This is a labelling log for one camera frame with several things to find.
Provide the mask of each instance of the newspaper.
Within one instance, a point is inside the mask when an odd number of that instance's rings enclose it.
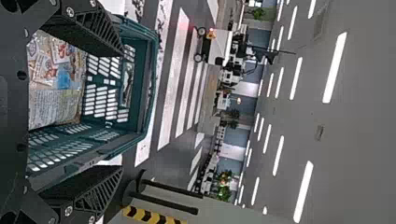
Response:
[[[86,53],[42,31],[27,45],[29,130],[76,121]]]

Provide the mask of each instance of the ceiling light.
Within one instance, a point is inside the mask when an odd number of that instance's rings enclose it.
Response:
[[[275,157],[273,176],[276,176],[277,168],[279,167],[280,155],[282,155],[282,149],[283,149],[284,142],[285,142],[285,137],[282,135],[282,136],[280,136],[279,146],[277,147],[277,153],[276,153],[276,157]]]
[[[247,140],[247,150],[245,151],[245,156],[248,155],[248,147],[250,147],[250,140]]]
[[[260,139],[262,139],[262,126],[264,125],[264,121],[265,119],[262,118],[262,122],[260,124],[260,129],[259,129],[259,135],[257,135],[257,141],[260,141]]]
[[[303,64],[303,58],[300,57],[297,60],[296,72],[294,74],[293,84],[291,85],[291,91],[290,91],[290,99],[291,100],[294,100],[294,95],[296,94],[297,83],[298,83],[298,78],[300,77],[300,71],[301,71],[302,64]]]
[[[244,173],[241,174],[241,177],[239,178],[239,185],[238,188],[241,188],[242,185],[242,179],[244,178]]]
[[[304,203],[306,198],[306,193],[308,192],[309,182],[311,181],[312,171],[314,170],[314,164],[309,161],[305,166],[303,181],[300,187],[300,193],[298,194],[296,208],[294,210],[293,219],[296,223],[301,220],[301,215],[304,209]]]
[[[323,94],[323,104],[328,104],[332,100],[332,92],[334,90],[335,80],[337,79],[338,69],[343,57],[344,46],[347,41],[347,32],[340,34],[335,44],[334,55],[332,56],[332,66],[330,67],[329,77],[326,83],[326,89]]]
[[[262,209],[262,214],[265,215],[265,216],[268,214],[267,206],[264,206],[264,208]]]
[[[280,50],[280,44],[282,43],[283,29],[284,29],[284,27],[281,26],[280,27],[280,32],[279,32],[279,40],[277,41],[276,50]]]
[[[291,36],[293,35],[294,23],[296,21],[296,16],[297,16],[297,10],[298,10],[298,7],[296,6],[293,10],[293,15],[291,16],[288,40],[291,40]]]
[[[308,19],[311,19],[312,16],[314,15],[316,3],[317,3],[317,0],[311,0],[311,6],[309,7],[309,11],[308,11]]]
[[[256,195],[257,195],[257,188],[259,187],[260,184],[260,178],[256,178],[256,184],[254,184],[254,190],[253,190],[253,195],[251,196],[251,205],[254,205],[254,202],[256,201]]]
[[[271,135],[271,129],[272,129],[272,124],[268,124],[267,135],[265,136],[264,148],[262,150],[263,154],[265,154],[265,152],[267,152],[268,141],[269,141],[270,135]]]
[[[282,85],[283,73],[285,72],[285,68],[282,67],[280,69],[279,78],[277,79],[276,93],[275,98],[279,97],[280,86]]]
[[[244,194],[245,185],[242,185],[241,192],[239,193],[238,203],[242,202],[242,195]]]
[[[247,168],[248,168],[248,166],[250,165],[251,151],[252,151],[252,148],[251,148],[250,151],[248,152],[248,156],[247,156]]]
[[[280,0],[279,12],[277,14],[277,21],[280,21],[280,17],[282,16],[282,10],[283,10],[283,0]]]
[[[271,74],[271,76],[270,76],[270,82],[268,83],[267,97],[270,97],[273,79],[274,79],[274,73]]]
[[[258,96],[262,95],[262,80],[260,81],[260,87],[259,87],[259,94]]]
[[[259,124],[260,113],[257,113],[256,123],[254,124],[254,133],[257,132],[257,125]]]

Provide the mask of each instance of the ceiling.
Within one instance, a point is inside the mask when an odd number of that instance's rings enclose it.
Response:
[[[251,133],[251,162],[245,168],[243,202],[248,208],[293,220],[308,161],[314,164],[300,223],[396,223],[396,2],[317,0],[315,14],[328,5],[322,35],[314,40],[317,17],[308,19],[311,0],[290,0],[275,22],[276,44],[284,26],[282,54],[263,76],[257,111],[265,118],[261,141]],[[292,39],[293,9],[298,6]],[[322,103],[337,36],[347,32],[332,100]],[[289,100],[297,59],[303,57],[295,98]],[[279,97],[279,71],[284,67]],[[270,74],[271,95],[266,97]],[[272,133],[262,153],[268,124]],[[318,141],[318,126],[323,135]],[[273,167],[281,135],[285,143],[276,177]],[[261,179],[251,205],[256,177]]]

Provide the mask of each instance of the green plastic basket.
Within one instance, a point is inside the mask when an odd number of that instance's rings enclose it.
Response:
[[[124,56],[87,57],[81,123],[30,132],[27,175],[36,190],[110,160],[146,137],[159,39],[155,32],[123,16],[112,16],[112,20],[120,29]]]

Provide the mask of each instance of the yellow and black striped barrier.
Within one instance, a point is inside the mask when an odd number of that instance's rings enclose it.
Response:
[[[158,213],[153,213],[133,206],[125,207],[122,213],[125,217],[148,224],[187,224],[187,221],[177,220],[173,217],[166,217]]]

